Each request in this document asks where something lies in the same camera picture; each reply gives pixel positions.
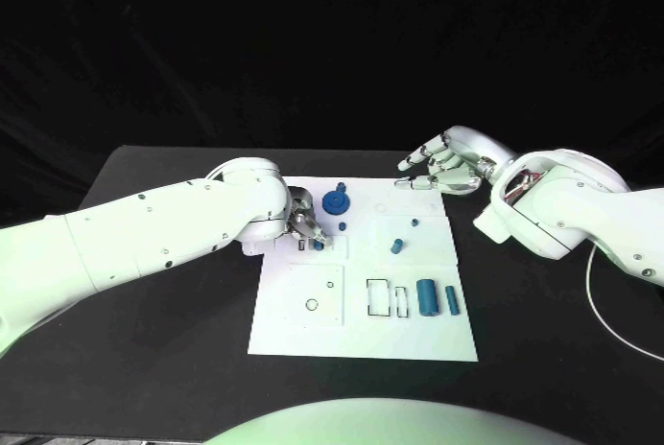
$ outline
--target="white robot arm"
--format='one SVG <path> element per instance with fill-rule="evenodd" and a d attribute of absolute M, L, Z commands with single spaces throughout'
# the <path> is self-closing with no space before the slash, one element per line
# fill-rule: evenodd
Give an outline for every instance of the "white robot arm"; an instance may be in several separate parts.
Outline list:
<path fill-rule="evenodd" d="M 94 293 L 242 242 L 283 233 L 329 243 L 312 195 L 265 159 L 92 208 L 0 230 L 0 355 L 45 319 Z"/>
<path fill-rule="evenodd" d="M 428 158 L 428 176 L 402 178 L 400 189 L 463 195 L 485 178 L 491 200 L 475 226 L 496 242 L 514 238 L 560 259 L 589 239 L 629 274 L 664 285 L 664 189 L 629 192 L 615 170 L 589 155 L 555 150 L 522 156 L 485 134 L 454 126 L 398 164 Z"/>

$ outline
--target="black table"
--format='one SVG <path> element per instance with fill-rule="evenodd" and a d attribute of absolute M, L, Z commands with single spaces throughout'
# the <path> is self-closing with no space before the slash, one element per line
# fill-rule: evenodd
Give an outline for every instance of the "black table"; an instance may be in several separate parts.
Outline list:
<path fill-rule="evenodd" d="M 286 176 L 392 177 L 404 154 L 122 147 L 82 208 L 251 155 Z M 486 188 L 444 201 L 478 363 L 248 355 L 261 257 L 232 243 L 92 296 L 19 341 L 0 360 L 0 432 L 205 440 L 274 410 L 371 396 L 491 410 L 589 443 L 652 442 L 664 364 L 623 346 L 590 313 L 589 245 L 545 260 L 475 229 Z M 616 331 L 664 353 L 658 289 L 603 255 L 592 283 Z"/>

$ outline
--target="blue object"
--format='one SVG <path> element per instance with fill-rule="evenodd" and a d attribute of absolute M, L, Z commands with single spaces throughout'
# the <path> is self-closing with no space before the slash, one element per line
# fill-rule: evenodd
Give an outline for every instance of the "blue object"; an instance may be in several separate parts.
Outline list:
<path fill-rule="evenodd" d="M 349 209 L 349 197 L 346 196 L 346 184 L 336 185 L 336 191 L 330 191 L 322 197 L 322 209 L 330 215 L 340 215 Z"/>
<path fill-rule="evenodd" d="M 391 246 L 389 251 L 397 254 L 401 251 L 401 247 L 404 246 L 404 241 L 401 239 L 394 240 L 394 245 Z"/>
<path fill-rule="evenodd" d="M 436 316 L 439 311 L 439 296 L 436 295 L 436 284 L 431 279 L 417 280 L 417 301 L 418 313 L 421 316 Z"/>
<path fill-rule="evenodd" d="M 456 302 L 456 295 L 453 294 L 453 286 L 446 286 L 446 295 L 449 303 L 449 312 L 453 316 L 459 315 L 459 303 Z"/>

